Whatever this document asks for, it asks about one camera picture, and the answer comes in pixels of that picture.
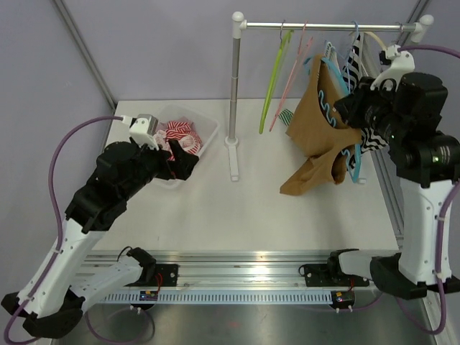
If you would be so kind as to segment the red striped tank top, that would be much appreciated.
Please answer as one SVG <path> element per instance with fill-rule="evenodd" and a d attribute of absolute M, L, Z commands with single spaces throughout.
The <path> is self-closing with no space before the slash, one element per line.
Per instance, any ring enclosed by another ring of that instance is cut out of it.
<path fill-rule="evenodd" d="M 176 126 L 169 126 L 160 128 L 155 132 L 154 138 L 161 148 L 165 151 L 172 153 L 170 149 L 169 140 L 176 139 L 179 141 L 180 146 L 188 153 L 197 155 L 201 149 L 202 141 L 195 130 L 194 124 L 188 126 L 187 124 L 177 124 Z"/>

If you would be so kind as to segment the pink tank top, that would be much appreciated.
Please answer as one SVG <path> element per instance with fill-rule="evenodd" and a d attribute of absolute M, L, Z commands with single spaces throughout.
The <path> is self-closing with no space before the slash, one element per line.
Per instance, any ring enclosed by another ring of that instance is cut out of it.
<path fill-rule="evenodd" d="M 182 117 L 175 117 L 172 119 L 161 119 L 159 122 L 159 126 L 162 126 L 162 127 L 173 127 L 173 126 L 176 126 L 177 124 L 180 124 L 180 125 L 187 124 L 188 126 L 191 127 L 193 125 L 193 121 L 191 121 L 185 116 L 182 116 Z"/>

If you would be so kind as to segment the green hanger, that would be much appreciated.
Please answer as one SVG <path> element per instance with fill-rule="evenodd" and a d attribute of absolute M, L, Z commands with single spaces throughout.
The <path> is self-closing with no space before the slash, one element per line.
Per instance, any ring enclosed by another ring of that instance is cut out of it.
<path fill-rule="evenodd" d="M 269 84 L 267 87 L 267 92 L 265 95 L 264 104 L 262 107 L 261 117 L 259 121 L 259 130 L 258 130 L 259 134 L 263 134 L 264 132 L 267 113 L 270 108 L 272 96 L 276 89 L 277 80 L 279 78 L 280 70 L 281 70 L 283 61 L 285 59 L 287 50 L 289 48 L 290 41 L 293 36 L 293 32 L 294 32 L 293 30 L 288 30 L 286 33 L 282 33 L 280 36 L 280 45 L 277 51 L 277 55 L 276 55 L 274 64 L 272 66 L 272 72 L 270 75 L 270 80 L 269 80 Z"/>

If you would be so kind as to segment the pink hanger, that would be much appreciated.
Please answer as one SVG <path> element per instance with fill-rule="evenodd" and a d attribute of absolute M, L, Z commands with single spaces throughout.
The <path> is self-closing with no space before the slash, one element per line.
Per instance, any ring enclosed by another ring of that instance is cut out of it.
<path fill-rule="evenodd" d="M 307 54 L 309 53 L 311 45 L 313 43 L 313 37 L 309 37 L 306 42 L 303 42 L 305 34 L 306 34 L 306 31 L 307 31 L 307 29 L 306 29 L 307 24 L 308 23 L 305 22 L 304 25 L 303 25 L 300 40 L 299 40 L 299 44 L 298 44 L 297 55 L 296 55 L 295 61 L 293 63 L 292 69 L 290 71 L 290 74 L 289 74 L 287 83 L 285 85 L 284 91 L 283 91 L 282 96 L 280 98 L 280 101 L 278 103 L 277 110 L 276 110 L 275 115 L 274 115 L 274 117 L 272 119 L 272 122 L 270 124 L 269 132 L 271 132 L 273 130 L 275 122 L 277 121 L 277 118 L 279 117 L 280 112 L 282 111 L 282 108 L 283 108 L 284 103 L 285 103 L 285 101 L 286 101 L 286 99 L 288 97 L 288 94 L 289 94 L 291 88 L 293 87 L 293 84 L 294 84 L 294 82 L 295 82 L 295 80 L 297 78 L 297 75 L 299 74 L 299 71 L 300 71 L 300 68 L 302 67 L 303 61 L 306 59 Z"/>

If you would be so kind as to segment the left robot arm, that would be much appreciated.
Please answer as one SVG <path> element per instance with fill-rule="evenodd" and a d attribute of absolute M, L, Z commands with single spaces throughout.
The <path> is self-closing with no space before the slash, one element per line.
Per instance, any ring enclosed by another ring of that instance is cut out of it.
<path fill-rule="evenodd" d="M 33 338 L 60 339 L 69 334 L 83 314 L 98 301 L 125 285 L 149 285 L 156 260 L 135 247 L 125 258 L 82 285 L 73 279 L 88 253 L 127 210 L 127 203 L 153 179 L 187 180 L 199 161 L 177 140 L 171 149 L 151 149 L 134 141 L 109 144 L 96 159 L 96 169 L 73 196 L 56 245 L 39 271 L 21 291 L 5 295 L 1 306 L 23 318 L 23 329 Z"/>

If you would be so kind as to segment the green striped tank top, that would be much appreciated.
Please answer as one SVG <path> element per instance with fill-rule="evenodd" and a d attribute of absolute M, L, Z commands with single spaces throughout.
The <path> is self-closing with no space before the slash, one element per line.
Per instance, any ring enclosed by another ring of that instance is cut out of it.
<path fill-rule="evenodd" d="M 278 118 L 285 126 L 288 127 L 290 125 L 290 122 L 292 121 L 293 112 L 289 109 L 283 109 L 280 112 Z"/>

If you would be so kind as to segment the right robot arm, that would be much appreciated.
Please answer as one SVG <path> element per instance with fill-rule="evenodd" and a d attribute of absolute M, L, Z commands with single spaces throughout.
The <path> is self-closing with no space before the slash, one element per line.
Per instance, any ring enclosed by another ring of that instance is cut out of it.
<path fill-rule="evenodd" d="M 335 285 L 352 275 L 404 300 L 428 291 L 456 293 L 449 266 L 447 216 L 459 184 L 459 141 L 438 130 L 449 92 L 440 78 L 419 72 L 400 80 L 363 77 L 334 106 L 351 127 L 373 129 L 389 147 L 404 201 L 399 252 L 343 249 L 332 252 L 326 276 Z"/>

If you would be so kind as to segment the brown tank top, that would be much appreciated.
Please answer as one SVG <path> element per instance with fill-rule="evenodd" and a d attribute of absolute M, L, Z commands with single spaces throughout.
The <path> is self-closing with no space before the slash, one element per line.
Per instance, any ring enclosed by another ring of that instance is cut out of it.
<path fill-rule="evenodd" d="M 307 160 L 280 186 L 280 193 L 288 196 L 301 196 L 325 183 L 342 183 L 347 174 L 343 151 L 354 154 L 354 146 L 362 141 L 361 131 L 345 125 L 334 109 L 346 95 L 335 87 L 334 72 L 320 55 L 309 67 L 308 87 L 286 131 Z"/>

